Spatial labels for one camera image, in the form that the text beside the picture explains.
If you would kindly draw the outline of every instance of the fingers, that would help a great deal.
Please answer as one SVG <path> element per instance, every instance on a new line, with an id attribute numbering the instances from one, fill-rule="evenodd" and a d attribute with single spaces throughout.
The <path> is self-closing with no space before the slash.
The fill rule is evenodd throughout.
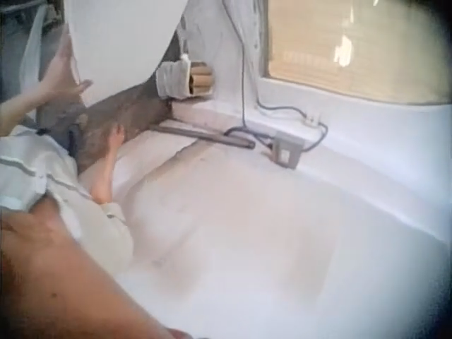
<path id="1" fill-rule="evenodd" d="M 77 87 L 73 90 L 73 94 L 74 95 L 80 95 L 83 92 L 85 92 L 91 85 L 93 84 L 93 82 L 91 80 L 85 80 L 82 81 L 79 85 L 77 85 Z"/>
<path id="2" fill-rule="evenodd" d="M 111 134 L 117 135 L 117 136 L 125 136 L 126 129 L 124 128 L 123 125 L 118 124 L 118 123 L 114 123 L 113 127 L 112 127 L 112 130 L 111 130 Z"/>
<path id="3" fill-rule="evenodd" d="M 72 57 L 71 36 L 69 35 L 69 27 L 67 24 L 63 26 L 56 57 L 65 59 L 70 59 Z"/>
<path id="4" fill-rule="evenodd" d="M 212 68 L 209 66 L 206 66 L 202 62 L 193 62 L 191 64 L 191 70 L 190 73 L 192 75 L 200 75 L 200 76 L 211 76 L 213 71 Z"/>
<path id="5" fill-rule="evenodd" d="M 190 92 L 192 95 L 206 95 L 211 91 L 214 83 L 211 67 L 203 62 L 193 62 L 190 74 Z"/>

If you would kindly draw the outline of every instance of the wall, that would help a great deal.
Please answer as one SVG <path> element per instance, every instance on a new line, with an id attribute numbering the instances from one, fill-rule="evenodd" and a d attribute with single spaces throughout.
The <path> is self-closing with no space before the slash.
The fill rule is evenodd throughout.
<path id="1" fill-rule="evenodd" d="M 252 0 L 227 3 L 232 4 L 233 16 L 242 25 L 256 70 L 261 53 L 256 6 Z M 214 101 L 224 103 L 221 105 L 224 113 L 239 114 L 241 49 L 221 1 L 190 0 L 185 19 L 191 56 L 215 69 Z M 249 72 L 247 75 L 246 107 L 250 121 L 317 138 L 318 134 L 303 125 L 296 114 L 283 112 L 278 114 L 281 119 L 262 115 L 255 105 L 254 82 Z M 330 126 L 326 147 L 358 159 L 435 204 L 444 204 L 452 198 L 451 106 L 385 105 L 278 81 L 258 81 L 258 88 L 265 103 L 296 105 L 306 112 L 320 114 L 321 120 Z"/>

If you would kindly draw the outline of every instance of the electrical cord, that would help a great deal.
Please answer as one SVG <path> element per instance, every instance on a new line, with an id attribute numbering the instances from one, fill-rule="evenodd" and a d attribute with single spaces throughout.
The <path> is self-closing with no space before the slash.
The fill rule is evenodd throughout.
<path id="1" fill-rule="evenodd" d="M 232 25 L 232 28 L 234 29 L 235 35 L 237 36 L 237 39 L 240 42 L 240 45 L 242 47 L 242 126 L 238 126 L 238 127 L 233 127 L 231 129 L 228 129 L 225 132 L 225 135 L 230 135 L 231 133 L 234 132 L 242 132 L 242 133 L 247 133 L 249 135 L 252 135 L 257 141 L 259 141 L 260 143 L 262 143 L 265 147 L 272 149 L 273 143 L 266 143 L 264 141 L 264 139 L 267 140 L 274 140 L 274 137 L 266 134 L 266 133 L 260 133 L 260 132 L 256 132 L 253 131 L 252 129 L 250 129 L 247 124 L 246 124 L 246 107 L 245 107 L 245 74 L 246 74 L 246 69 L 245 69 L 245 63 L 246 63 L 246 46 L 245 46 L 245 42 L 242 38 L 242 35 L 240 34 L 240 31 L 234 21 L 234 19 L 232 18 L 232 15 L 230 13 L 230 10 L 225 2 L 225 0 L 221 0 L 222 3 L 222 7 L 225 10 L 225 13 L 229 19 L 229 22 Z M 280 110 L 291 110 L 294 111 L 298 114 L 300 114 L 304 119 L 307 119 L 307 114 L 304 113 L 301 109 L 297 108 L 297 107 L 293 107 L 293 106 L 268 106 L 265 105 L 261 102 L 260 97 L 258 95 L 258 91 L 256 88 L 256 96 L 257 96 L 257 105 L 258 107 L 260 107 L 261 109 L 265 109 L 267 111 L 280 111 Z M 328 135 L 329 132 L 329 128 L 328 126 L 323 123 L 323 122 L 319 122 L 319 126 L 323 129 L 323 132 L 321 134 L 321 137 L 315 142 L 312 143 L 310 146 L 308 146 L 307 148 L 303 149 L 302 152 L 303 153 L 307 153 L 313 149 L 315 149 L 317 146 L 319 146 L 323 140 L 325 140 L 326 136 Z"/>

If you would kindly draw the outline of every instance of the white bathtub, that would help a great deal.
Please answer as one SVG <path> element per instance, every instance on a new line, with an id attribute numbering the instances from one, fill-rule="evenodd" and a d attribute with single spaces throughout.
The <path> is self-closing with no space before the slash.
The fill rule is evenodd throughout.
<path id="1" fill-rule="evenodd" d="M 145 132 L 114 174 L 136 241 L 117 280 L 159 321 L 215 339 L 370 339 L 436 316 L 447 206 L 323 148 L 290 171 L 193 142 Z"/>

